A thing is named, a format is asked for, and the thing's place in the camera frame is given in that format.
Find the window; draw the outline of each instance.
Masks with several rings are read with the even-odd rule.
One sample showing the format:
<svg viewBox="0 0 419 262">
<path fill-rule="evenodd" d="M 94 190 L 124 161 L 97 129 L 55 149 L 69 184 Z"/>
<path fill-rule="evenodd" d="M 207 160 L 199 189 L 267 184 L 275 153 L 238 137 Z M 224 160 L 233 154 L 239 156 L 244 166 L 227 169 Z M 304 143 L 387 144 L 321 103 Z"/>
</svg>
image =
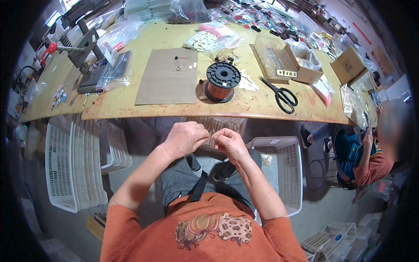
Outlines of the window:
<svg viewBox="0 0 419 262">
<path fill-rule="evenodd" d="M 45 23 L 47 26 L 51 27 L 55 21 L 57 20 L 57 18 L 61 15 L 60 12 L 58 12 L 57 10 L 52 14 L 52 16 L 47 20 L 47 22 Z"/>
</svg>

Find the gray pants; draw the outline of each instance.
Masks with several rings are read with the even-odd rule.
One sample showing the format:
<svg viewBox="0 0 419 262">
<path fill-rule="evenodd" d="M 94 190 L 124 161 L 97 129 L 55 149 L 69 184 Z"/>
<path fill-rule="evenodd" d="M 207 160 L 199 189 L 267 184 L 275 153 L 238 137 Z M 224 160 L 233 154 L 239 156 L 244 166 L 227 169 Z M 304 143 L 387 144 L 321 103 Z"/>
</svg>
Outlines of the gray pants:
<svg viewBox="0 0 419 262">
<path fill-rule="evenodd" d="M 262 160 L 259 152 L 255 149 L 249 149 L 249 154 L 261 168 Z M 160 174 L 163 207 L 166 215 L 169 204 L 180 195 L 191 195 L 198 180 L 199 177 L 192 172 L 186 157 L 176 160 Z M 246 205 L 252 211 L 255 210 L 250 194 L 237 170 L 224 182 L 207 182 L 204 192 L 217 192 L 229 196 Z"/>
</svg>

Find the stack of paper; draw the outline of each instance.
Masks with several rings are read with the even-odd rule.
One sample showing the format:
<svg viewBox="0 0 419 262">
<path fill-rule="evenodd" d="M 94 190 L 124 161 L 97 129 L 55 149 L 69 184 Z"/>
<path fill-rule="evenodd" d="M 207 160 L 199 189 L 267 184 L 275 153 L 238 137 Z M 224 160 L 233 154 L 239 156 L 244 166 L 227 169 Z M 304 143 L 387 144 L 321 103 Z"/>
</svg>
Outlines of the stack of paper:
<svg viewBox="0 0 419 262">
<path fill-rule="evenodd" d="M 241 79 L 238 83 L 240 89 L 245 89 L 246 91 L 256 91 L 259 90 L 259 87 L 255 84 L 253 80 L 250 79 L 248 75 L 244 73 L 246 69 L 240 70 Z"/>
</svg>

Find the seated worker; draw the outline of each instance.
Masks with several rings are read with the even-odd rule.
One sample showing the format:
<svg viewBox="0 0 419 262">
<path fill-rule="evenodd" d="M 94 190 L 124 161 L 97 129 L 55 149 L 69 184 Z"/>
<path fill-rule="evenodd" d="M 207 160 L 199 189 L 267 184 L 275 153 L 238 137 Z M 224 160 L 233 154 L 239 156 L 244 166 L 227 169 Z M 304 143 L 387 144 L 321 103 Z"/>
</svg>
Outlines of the seated worker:
<svg viewBox="0 0 419 262">
<path fill-rule="evenodd" d="M 405 102 L 398 99 L 389 102 L 386 117 L 380 117 L 382 110 L 382 106 L 378 105 L 376 111 L 379 128 L 374 133 L 367 128 L 362 145 L 351 127 L 326 124 L 313 134 L 301 125 L 303 147 L 308 148 L 314 142 L 324 140 L 325 153 L 328 153 L 333 147 L 329 136 L 334 135 L 334 149 L 345 174 L 342 178 L 344 182 L 352 186 L 363 186 L 382 179 L 391 171 L 394 161 L 406 159 L 412 147 L 406 139 L 412 136 L 407 134 L 414 134 L 412 114 Z"/>
<path fill-rule="evenodd" d="M 191 153 L 209 138 L 202 124 L 176 123 L 126 179 L 109 201 L 101 261 L 307 261 L 260 155 L 249 153 L 238 133 L 214 134 L 215 149 L 237 170 L 225 182 L 206 183 L 200 195 L 207 174 L 196 175 L 201 167 Z M 142 229 L 135 211 L 159 175 L 167 216 Z"/>
</svg>

